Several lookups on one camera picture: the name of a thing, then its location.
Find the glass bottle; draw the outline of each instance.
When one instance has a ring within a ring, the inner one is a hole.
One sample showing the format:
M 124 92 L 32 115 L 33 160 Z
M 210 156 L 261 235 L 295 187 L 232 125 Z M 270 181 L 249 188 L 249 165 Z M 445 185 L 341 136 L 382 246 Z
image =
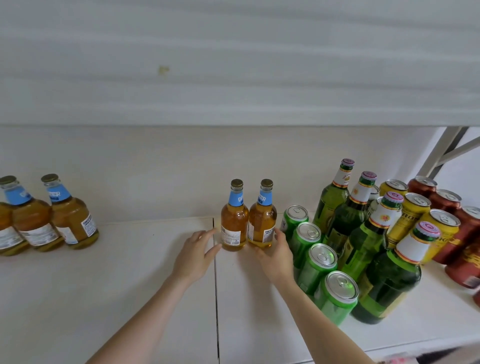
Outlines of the glass bottle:
M 317 211 L 313 217 L 313 223 L 320 228 L 322 234 L 326 233 L 335 209 L 344 203 L 350 195 L 348 182 L 354 165 L 355 161 L 348 158 L 343 159 L 332 183 L 322 191 Z
M 18 182 L 15 176 L 0 178 L 0 187 L 7 201 L 14 205 L 13 226 L 39 252 L 49 252 L 59 248 L 63 238 L 52 226 L 52 207 L 45 201 L 33 198 Z
M 17 255 L 28 249 L 30 245 L 13 227 L 13 208 L 0 202 L 0 255 Z
M 230 198 L 223 206 L 221 242 L 225 250 L 236 252 L 247 241 L 248 208 L 243 204 L 243 181 L 232 180 Z
M 392 312 L 420 282 L 420 261 L 439 236 L 438 227 L 420 221 L 394 249 L 377 255 L 359 279 L 359 302 L 352 315 L 376 324 Z
M 52 202 L 52 223 L 68 247 L 84 249 L 95 243 L 99 232 L 85 202 L 73 197 L 54 173 L 46 174 L 41 181 Z
M 376 179 L 375 173 L 362 172 L 348 199 L 335 209 L 323 242 L 331 246 L 338 256 L 342 256 L 345 242 L 353 229 L 367 219 L 367 202 Z
M 276 208 L 272 204 L 272 188 L 272 180 L 262 180 L 258 200 L 250 207 L 247 239 L 260 248 L 272 246 L 273 229 L 276 222 Z
M 401 208 L 403 196 L 389 191 L 368 220 L 355 228 L 345 243 L 338 259 L 338 270 L 348 274 L 357 283 L 375 255 L 387 247 L 385 234 L 393 215 Z

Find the left hand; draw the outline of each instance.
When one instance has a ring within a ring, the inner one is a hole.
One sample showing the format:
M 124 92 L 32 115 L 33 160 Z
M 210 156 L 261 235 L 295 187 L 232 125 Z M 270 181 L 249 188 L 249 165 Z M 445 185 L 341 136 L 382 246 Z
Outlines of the left hand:
M 171 274 L 174 279 L 183 281 L 190 286 L 205 275 L 213 258 L 222 248 L 221 244 L 217 244 L 205 253 L 207 243 L 215 233 L 216 229 L 196 231 L 185 241 L 175 259 Z

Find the right hand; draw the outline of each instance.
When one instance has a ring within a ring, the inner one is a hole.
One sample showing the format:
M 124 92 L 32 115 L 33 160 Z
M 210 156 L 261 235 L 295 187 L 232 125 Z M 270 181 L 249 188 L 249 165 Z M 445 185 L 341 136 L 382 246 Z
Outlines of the right hand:
M 278 288 L 280 284 L 294 282 L 293 278 L 293 255 L 288 247 L 285 234 L 275 228 L 275 238 L 277 244 L 274 248 L 272 256 L 268 256 L 265 252 L 255 247 L 255 255 L 262 266 L 265 275 L 270 282 Z

